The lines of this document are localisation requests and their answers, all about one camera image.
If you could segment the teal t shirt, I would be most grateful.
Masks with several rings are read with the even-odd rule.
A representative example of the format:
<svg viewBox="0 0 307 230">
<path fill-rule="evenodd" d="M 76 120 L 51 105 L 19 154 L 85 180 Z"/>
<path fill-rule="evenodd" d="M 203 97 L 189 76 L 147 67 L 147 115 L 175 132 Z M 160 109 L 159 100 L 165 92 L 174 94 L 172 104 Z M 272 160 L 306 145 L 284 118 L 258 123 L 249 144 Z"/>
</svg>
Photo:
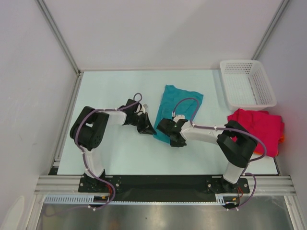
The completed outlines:
<svg viewBox="0 0 307 230">
<path fill-rule="evenodd" d="M 193 99 L 187 99 L 181 102 L 175 109 L 176 105 L 181 100 L 186 98 Z M 163 118 L 172 119 L 172 112 L 174 109 L 175 115 L 184 115 L 186 119 L 193 120 L 195 116 L 193 113 L 195 111 L 198 111 L 202 104 L 202 101 L 203 94 L 199 92 L 178 89 L 174 85 L 166 85 L 154 123 L 156 135 L 154 135 L 153 137 L 161 142 L 169 144 L 169 137 L 157 129 L 159 122 Z"/>
</svg>

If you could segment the white plastic perforated basket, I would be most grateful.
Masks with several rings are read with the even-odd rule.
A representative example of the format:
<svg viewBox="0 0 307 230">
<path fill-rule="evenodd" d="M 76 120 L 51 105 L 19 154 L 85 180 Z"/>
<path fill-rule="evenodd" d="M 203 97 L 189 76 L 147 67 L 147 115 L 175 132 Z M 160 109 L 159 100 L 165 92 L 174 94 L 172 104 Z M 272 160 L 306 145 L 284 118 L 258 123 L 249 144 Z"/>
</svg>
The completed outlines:
<svg viewBox="0 0 307 230">
<path fill-rule="evenodd" d="M 277 105 L 271 83 L 257 60 L 224 60 L 220 62 L 221 82 L 228 108 L 232 111 L 264 110 Z"/>
</svg>

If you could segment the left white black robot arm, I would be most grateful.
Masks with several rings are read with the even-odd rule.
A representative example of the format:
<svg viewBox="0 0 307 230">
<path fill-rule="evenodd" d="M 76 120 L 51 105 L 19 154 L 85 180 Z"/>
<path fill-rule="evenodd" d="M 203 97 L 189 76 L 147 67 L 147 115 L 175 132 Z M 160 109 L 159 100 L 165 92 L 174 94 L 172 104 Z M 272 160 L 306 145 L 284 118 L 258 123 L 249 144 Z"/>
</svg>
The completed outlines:
<svg viewBox="0 0 307 230">
<path fill-rule="evenodd" d="M 140 100 L 128 99 L 125 105 L 116 109 L 84 107 L 70 130 L 70 138 L 81 151 L 84 164 L 80 192 L 113 192 L 111 183 L 105 179 L 101 156 L 95 151 L 103 140 L 106 128 L 112 125 L 132 125 L 140 134 L 156 134 L 146 106 Z"/>
</svg>

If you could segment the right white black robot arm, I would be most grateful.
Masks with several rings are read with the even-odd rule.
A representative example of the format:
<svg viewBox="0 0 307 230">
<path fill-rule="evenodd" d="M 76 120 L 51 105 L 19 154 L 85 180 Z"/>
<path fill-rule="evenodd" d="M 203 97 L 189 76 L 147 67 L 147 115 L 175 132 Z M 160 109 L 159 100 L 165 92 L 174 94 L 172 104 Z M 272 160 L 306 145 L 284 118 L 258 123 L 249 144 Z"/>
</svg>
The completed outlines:
<svg viewBox="0 0 307 230">
<path fill-rule="evenodd" d="M 221 186 L 227 193 L 238 188 L 238 180 L 260 141 L 234 120 L 225 126 L 198 126 L 179 115 L 162 119 L 157 129 L 169 137 L 172 147 L 186 146 L 192 140 L 217 144 L 228 160 L 221 178 Z"/>
</svg>

